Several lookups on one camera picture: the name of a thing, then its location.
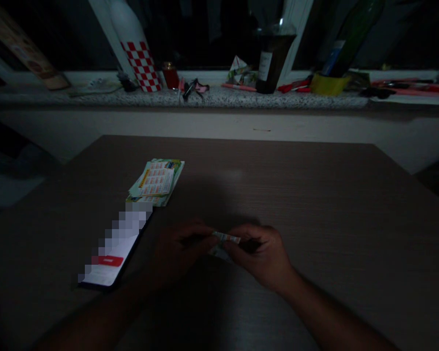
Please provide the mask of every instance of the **table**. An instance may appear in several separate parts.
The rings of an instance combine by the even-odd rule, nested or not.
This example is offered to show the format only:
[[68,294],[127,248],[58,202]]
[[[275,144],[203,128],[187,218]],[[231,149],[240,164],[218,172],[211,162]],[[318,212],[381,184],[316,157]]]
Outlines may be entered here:
[[[160,228],[198,215],[275,226],[293,264],[404,350],[439,350],[439,199],[373,145],[103,136],[0,215],[0,337],[29,346],[99,292],[75,276],[153,157],[186,161],[123,279]],[[201,259],[118,349],[316,350],[291,308],[241,268]]]

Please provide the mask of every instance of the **windowsill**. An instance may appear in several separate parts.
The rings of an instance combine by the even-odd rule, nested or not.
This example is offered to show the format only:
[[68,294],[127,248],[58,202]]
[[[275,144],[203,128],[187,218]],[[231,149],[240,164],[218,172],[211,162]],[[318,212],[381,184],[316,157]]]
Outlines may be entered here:
[[177,91],[163,89],[144,93],[138,89],[126,93],[119,89],[113,93],[69,97],[65,91],[50,92],[41,88],[19,90],[0,88],[0,106],[99,106],[99,107],[187,107],[187,108],[259,108],[259,109],[360,109],[368,99],[356,93],[343,93],[338,97],[324,97],[310,93],[275,92],[262,95],[255,92],[211,87],[203,100],[195,93],[184,102]]

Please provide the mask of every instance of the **marker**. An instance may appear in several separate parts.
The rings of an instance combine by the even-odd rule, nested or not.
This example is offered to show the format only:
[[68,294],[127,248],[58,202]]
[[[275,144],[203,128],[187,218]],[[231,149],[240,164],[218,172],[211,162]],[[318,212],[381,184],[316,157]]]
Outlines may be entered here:
[[234,84],[226,84],[226,83],[224,83],[221,86],[225,87],[225,88],[230,88],[230,89],[239,89],[239,90],[246,90],[246,91],[257,91],[256,88],[248,87],[248,86],[245,86],[245,85],[234,85]]

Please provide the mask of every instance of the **yellow cup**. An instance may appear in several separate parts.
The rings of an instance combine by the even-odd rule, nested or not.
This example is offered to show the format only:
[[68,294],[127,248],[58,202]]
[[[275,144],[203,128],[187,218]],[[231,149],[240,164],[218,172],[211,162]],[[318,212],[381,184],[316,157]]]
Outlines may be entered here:
[[315,73],[311,82],[311,93],[327,96],[340,95],[350,79],[351,77],[325,77],[321,76],[319,73]]

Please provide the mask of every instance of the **green bottle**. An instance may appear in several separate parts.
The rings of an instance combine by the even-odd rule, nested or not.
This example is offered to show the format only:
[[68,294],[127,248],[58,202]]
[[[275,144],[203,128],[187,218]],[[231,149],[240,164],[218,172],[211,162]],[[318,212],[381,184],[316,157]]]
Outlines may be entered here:
[[340,28],[322,76],[342,77],[350,68],[369,31],[384,10],[385,0],[359,0],[351,9]]

